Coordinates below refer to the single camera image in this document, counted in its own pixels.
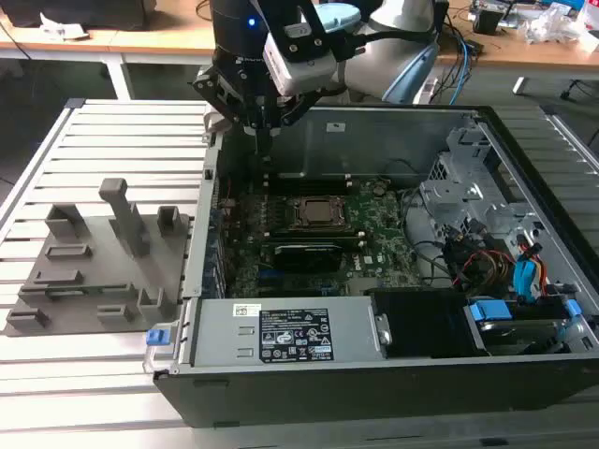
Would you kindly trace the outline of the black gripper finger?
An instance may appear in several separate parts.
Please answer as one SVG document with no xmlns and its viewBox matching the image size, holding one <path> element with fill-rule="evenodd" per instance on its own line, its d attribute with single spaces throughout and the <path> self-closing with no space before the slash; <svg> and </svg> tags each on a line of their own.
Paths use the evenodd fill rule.
<svg viewBox="0 0 599 449">
<path fill-rule="evenodd" d="M 247 90 L 245 80 L 235 87 L 216 66 L 209 66 L 197 75 L 192 87 L 225 122 L 253 138 L 257 154 L 265 155 L 264 110 Z"/>
<path fill-rule="evenodd" d="M 291 96 L 269 96 L 264 108 L 264 125 L 266 140 L 264 141 L 264 156 L 269 157 L 272 142 L 280 134 L 280 130 L 297 122 L 322 97 L 323 90 L 317 89 L 305 94 Z"/>
</svg>

